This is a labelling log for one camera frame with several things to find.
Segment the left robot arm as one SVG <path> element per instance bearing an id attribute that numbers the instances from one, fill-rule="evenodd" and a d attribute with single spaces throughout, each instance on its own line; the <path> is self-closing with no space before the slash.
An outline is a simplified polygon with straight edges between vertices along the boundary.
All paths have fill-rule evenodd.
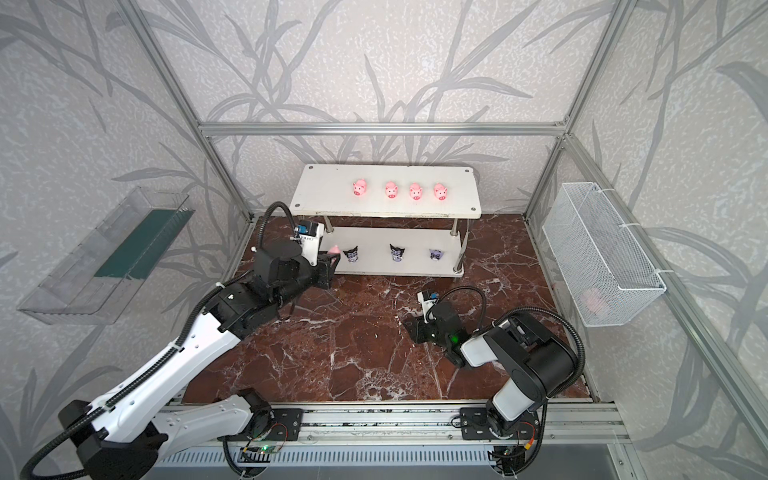
<path id="1" fill-rule="evenodd" d="M 107 393 L 62 409 L 63 432 L 27 460 L 20 478 L 38 478 L 36 467 L 71 441 L 82 467 L 64 478 L 140 479 L 168 455 L 254 424 L 265 403 L 251 390 L 178 416 L 160 412 L 214 360 L 278 319 L 281 308 L 294 306 L 310 288 L 330 287 L 342 253 L 338 247 L 322 252 L 320 243 L 300 236 L 256 249 L 252 268 L 206 294 L 165 350 Z"/>

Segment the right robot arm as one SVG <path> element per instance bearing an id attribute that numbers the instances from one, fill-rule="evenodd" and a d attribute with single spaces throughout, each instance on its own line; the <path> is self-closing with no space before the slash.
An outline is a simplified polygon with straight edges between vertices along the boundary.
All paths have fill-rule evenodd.
<path id="1" fill-rule="evenodd" d="M 585 345 L 573 325 L 538 307 L 515 308 L 470 334 L 450 303 L 434 301 L 402 325 L 414 343 L 440 347 L 459 369 L 497 363 L 507 373 L 483 409 L 460 410 L 465 440 L 512 439 L 522 424 L 534 443 L 543 423 L 536 412 L 573 385 L 586 364 Z"/>

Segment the black purple figurine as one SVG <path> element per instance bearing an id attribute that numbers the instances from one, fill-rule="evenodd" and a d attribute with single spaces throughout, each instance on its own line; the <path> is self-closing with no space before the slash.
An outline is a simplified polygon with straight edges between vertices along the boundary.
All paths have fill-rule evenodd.
<path id="1" fill-rule="evenodd" d="M 391 258 L 394 262 L 401 262 L 403 258 L 403 254 L 405 252 L 404 248 L 396 247 L 394 245 L 390 245 L 390 254 Z"/>
<path id="2" fill-rule="evenodd" d="M 347 261 L 349 263 L 355 263 L 359 259 L 359 250 L 358 246 L 354 246 L 350 249 L 346 249 L 343 251 L 343 254 L 345 255 Z"/>

